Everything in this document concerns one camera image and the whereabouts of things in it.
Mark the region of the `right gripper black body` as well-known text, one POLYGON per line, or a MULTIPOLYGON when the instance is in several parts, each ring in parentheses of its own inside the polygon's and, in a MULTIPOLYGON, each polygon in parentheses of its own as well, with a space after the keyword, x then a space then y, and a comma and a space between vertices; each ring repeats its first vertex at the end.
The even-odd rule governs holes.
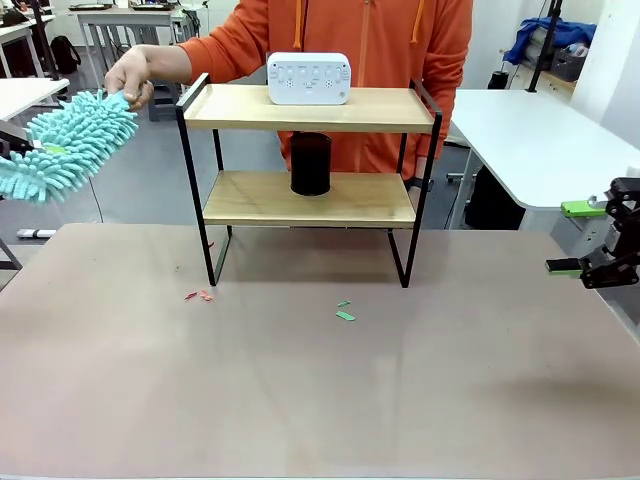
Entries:
POLYGON ((607 213, 613 219, 611 227, 617 239, 608 246, 614 257, 612 286, 628 286, 639 282, 639 179, 615 178, 607 192, 607 213))

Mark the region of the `person's right hand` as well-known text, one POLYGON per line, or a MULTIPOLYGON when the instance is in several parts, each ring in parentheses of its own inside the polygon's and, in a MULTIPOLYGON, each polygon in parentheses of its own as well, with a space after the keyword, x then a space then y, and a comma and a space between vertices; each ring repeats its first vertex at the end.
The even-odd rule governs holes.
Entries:
POLYGON ((107 93, 122 93, 132 111, 142 109, 154 91, 150 81, 151 63, 148 59, 151 51, 151 45, 132 47, 105 75, 107 93))

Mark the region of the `person's left hand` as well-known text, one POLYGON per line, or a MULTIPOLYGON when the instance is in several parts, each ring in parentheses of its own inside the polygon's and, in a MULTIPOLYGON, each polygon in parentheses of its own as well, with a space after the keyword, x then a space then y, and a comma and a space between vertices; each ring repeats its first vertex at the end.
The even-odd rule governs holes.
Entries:
POLYGON ((425 170, 427 167, 427 158, 426 157, 418 157, 416 161, 416 169, 415 174, 412 179, 412 188, 417 188, 420 190, 426 190, 430 192, 433 187, 433 180, 428 178, 425 180, 425 170))

